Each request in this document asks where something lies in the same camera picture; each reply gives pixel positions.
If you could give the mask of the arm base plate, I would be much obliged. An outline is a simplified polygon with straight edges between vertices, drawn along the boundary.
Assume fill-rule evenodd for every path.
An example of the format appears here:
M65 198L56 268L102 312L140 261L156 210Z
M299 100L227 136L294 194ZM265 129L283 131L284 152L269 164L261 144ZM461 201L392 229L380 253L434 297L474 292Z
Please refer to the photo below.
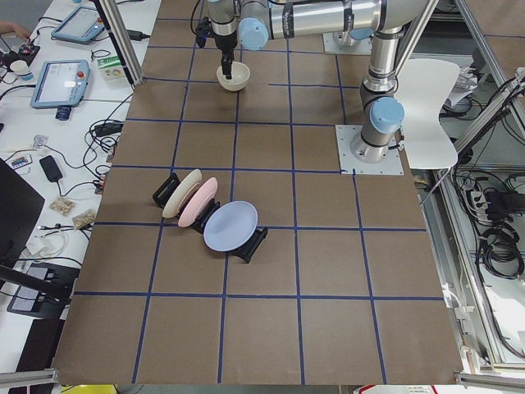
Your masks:
M394 138L388 145L372 147L362 140L360 125L336 125L340 172L347 175L403 176Z
M372 36L354 39L349 32L333 32L322 35L325 53L369 56L372 52Z

